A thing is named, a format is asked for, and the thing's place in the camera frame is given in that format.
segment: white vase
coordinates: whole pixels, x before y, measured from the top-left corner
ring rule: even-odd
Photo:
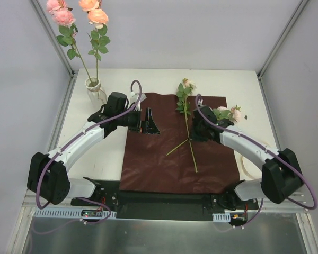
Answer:
[[[85,86],[93,109],[97,112],[101,106],[107,102],[105,89],[101,87],[100,80],[97,78],[88,78],[85,82]]]

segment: white wall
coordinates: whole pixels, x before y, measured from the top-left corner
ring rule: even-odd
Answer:
[[[299,1],[103,0],[111,43],[101,66],[258,71]],[[46,0],[40,2],[45,7]],[[93,26],[78,0],[66,2],[77,19],[78,46],[94,68],[86,34]],[[79,59],[72,63],[82,67]]]
[[[29,1],[0,1],[0,254],[26,192],[29,163],[45,151],[69,76]]]
[[[296,152],[318,196],[318,0],[308,4],[263,85],[281,145]],[[318,209],[312,215],[318,233]]]

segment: brown cloth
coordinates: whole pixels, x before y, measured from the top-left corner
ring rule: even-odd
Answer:
[[[152,109],[160,135],[127,133],[120,190],[157,193],[221,193],[239,181],[239,172],[230,148],[214,141],[192,141],[198,167],[195,172],[189,143],[184,143],[170,155],[166,154],[187,138],[184,115],[175,109],[175,95],[146,93],[142,102]],[[203,104],[212,108],[226,106],[226,98],[203,96]],[[195,107],[195,96],[188,98],[190,112]],[[192,116],[189,117],[189,129]]]

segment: white table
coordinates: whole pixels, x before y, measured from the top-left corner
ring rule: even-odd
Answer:
[[[94,76],[95,70],[90,69],[90,74]],[[238,127],[252,137],[276,147],[254,71],[100,69],[99,78],[107,95],[111,92],[121,92],[127,96],[134,79],[141,82],[144,93],[174,94],[181,80],[189,78],[197,85],[196,93],[224,96],[228,107],[236,104],[241,106],[242,114],[247,115],[248,120],[243,119]],[[84,86],[86,80],[87,73],[84,69],[80,69],[59,138],[59,145],[75,134],[94,113]],[[127,129],[118,127],[76,162],[69,172],[69,177],[86,176],[92,179],[120,180],[126,135]],[[249,180],[250,178],[243,172],[240,155],[237,152],[235,152],[235,158],[240,179]],[[260,170],[248,160],[244,159],[244,165],[251,176],[256,178],[261,176]]]

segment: orange rose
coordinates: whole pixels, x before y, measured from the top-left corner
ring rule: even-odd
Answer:
[[[98,0],[80,0],[79,5],[83,9],[83,11],[89,12],[99,7],[99,1]]]
[[[108,16],[102,9],[93,9],[89,12],[88,18],[90,24],[95,24],[95,27],[100,29],[108,23]]]

